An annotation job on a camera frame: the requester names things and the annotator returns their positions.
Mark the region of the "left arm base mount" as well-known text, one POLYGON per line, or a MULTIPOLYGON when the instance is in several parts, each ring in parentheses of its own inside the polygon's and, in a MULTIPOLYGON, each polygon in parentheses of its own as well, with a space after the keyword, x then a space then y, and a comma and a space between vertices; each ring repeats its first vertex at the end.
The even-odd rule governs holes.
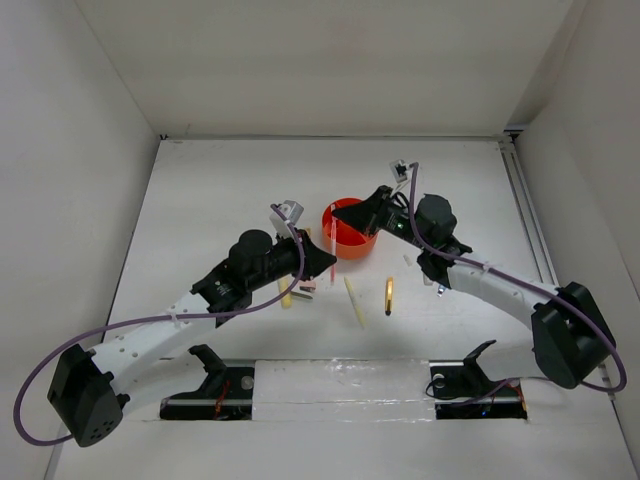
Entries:
POLYGON ((202 363, 204 379, 197 388, 177 392, 161 401, 165 421, 249 421, 252 419, 255 362, 225 363, 208 345, 189 348, 202 363))

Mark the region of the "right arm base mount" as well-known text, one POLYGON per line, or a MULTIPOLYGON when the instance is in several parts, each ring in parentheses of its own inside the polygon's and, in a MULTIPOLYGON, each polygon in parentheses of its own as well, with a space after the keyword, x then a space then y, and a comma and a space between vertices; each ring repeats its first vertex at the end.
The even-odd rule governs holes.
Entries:
POLYGON ((434 401, 437 420, 528 419, 520 382, 490 380, 478 363, 495 343, 486 341, 463 359, 429 362, 425 395, 434 401))

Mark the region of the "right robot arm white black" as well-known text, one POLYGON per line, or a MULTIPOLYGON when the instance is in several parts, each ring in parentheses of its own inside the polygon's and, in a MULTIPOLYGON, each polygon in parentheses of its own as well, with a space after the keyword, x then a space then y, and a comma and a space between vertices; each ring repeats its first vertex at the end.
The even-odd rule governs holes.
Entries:
POLYGON ((586 287, 559 287, 499 272, 455 238, 457 219, 439 195, 426 194, 411 206, 381 186, 363 201, 336 208, 333 215, 363 235, 383 230, 420 248, 417 263, 426 279, 520 321, 532 333, 539 370, 560 387, 577 387, 616 355, 615 340, 586 287))

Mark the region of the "pink highlighter pen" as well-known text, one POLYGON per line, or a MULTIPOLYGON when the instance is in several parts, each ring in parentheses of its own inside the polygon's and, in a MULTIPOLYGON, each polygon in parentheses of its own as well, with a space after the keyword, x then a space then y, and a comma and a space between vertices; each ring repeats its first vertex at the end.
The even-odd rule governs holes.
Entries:
MULTIPOLYGON (((337 220, 332 215, 331 219, 331 230, 330 230, 330 240, 331 240, 331 254, 336 257, 337 253, 337 220)), ((336 277, 336 262, 330 268, 330 285, 335 285, 335 277, 336 277)))

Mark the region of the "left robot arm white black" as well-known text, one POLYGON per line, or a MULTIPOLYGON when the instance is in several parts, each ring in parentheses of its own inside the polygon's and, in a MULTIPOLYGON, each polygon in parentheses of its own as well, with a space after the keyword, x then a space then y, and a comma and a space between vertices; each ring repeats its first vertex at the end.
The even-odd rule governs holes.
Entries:
POLYGON ((186 347, 201 360, 188 384, 201 396, 222 390, 226 367, 197 337, 231 318, 255 312, 255 291, 286 276, 311 280, 336 263, 304 230, 271 237, 248 230, 222 260, 168 312, 130 325, 118 338, 88 350, 74 340, 58 359, 47 398, 80 447, 110 435, 124 416, 158 396, 151 372, 172 351, 186 347))

